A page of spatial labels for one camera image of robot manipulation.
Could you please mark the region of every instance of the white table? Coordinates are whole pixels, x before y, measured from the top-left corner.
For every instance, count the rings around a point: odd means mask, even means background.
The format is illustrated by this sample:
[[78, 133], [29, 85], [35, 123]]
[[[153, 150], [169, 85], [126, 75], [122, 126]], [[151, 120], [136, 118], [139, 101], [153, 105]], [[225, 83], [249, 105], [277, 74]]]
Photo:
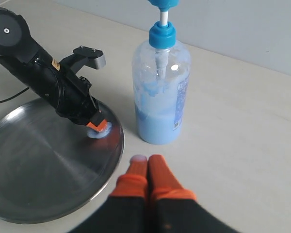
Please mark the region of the white table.
[[[107, 66], [83, 68], [92, 93], [109, 105], [125, 131], [125, 150], [107, 187], [89, 204], [59, 220], [16, 225], [0, 233], [60, 233], [94, 212], [134, 154], [161, 153], [199, 203], [244, 233], [291, 233], [291, 76], [189, 47], [193, 59], [181, 136], [154, 146], [136, 135], [131, 58], [146, 32], [49, 0], [3, 5], [28, 22], [32, 36], [57, 60], [79, 45], [104, 51]], [[0, 100], [24, 88], [0, 66]], [[35, 99], [27, 92], [0, 105], [0, 117]]]

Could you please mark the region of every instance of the plastic bottle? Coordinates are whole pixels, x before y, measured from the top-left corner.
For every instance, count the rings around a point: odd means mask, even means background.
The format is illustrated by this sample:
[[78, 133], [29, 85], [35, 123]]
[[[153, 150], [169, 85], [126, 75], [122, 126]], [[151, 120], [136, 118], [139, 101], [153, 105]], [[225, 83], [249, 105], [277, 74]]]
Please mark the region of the plastic bottle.
[[178, 0], [149, 1], [159, 7], [161, 19], [151, 28], [149, 40], [136, 49], [132, 60], [136, 121], [144, 141], [166, 144], [181, 131], [191, 57], [167, 21], [168, 9], [176, 6]]

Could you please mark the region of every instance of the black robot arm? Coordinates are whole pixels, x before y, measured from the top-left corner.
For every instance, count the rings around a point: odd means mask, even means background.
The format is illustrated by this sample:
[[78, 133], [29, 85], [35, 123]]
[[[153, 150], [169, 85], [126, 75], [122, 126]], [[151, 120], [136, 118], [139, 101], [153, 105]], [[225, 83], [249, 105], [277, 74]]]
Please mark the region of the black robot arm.
[[58, 63], [31, 37], [21, 15], [0, 8], [0, 64], [53, 106], [59, 116], [98, 132], [107, 126], [89, 93], [91, 83], [76, 76], [83, 66], [104, 67], [102, 51], [81, 46]]

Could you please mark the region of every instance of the blue label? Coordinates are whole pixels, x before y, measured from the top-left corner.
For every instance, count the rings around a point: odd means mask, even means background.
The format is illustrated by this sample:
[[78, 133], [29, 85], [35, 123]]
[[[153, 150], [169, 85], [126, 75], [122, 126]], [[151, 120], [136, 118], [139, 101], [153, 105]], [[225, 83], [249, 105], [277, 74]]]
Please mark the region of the blue label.
[[183, 116], [183, 108], [185, 104], [186, 98], [186, 90], [188, 89], [189, 84], [189, 76], [179, 83], [178, 85], [178, 97], [177, 97], [177, 105], [176, 105], [176, 114], [175, 114], [175, 121], [174, 121], [174, 130], [177, 129], [182, 121]]

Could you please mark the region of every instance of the round metal tray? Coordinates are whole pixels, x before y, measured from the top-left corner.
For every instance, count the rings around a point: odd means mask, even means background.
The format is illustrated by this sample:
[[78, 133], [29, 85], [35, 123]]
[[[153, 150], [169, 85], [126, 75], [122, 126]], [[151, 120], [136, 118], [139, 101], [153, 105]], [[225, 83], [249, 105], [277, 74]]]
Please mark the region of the round metal tray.
[[72, 213], [90, 201], [114, 172], [124, 147], [122, 127], [112, 123], [102, 139], [59, 117], [44, 100], [31, 101], [0, 121], [0, 218], [41, 223]]

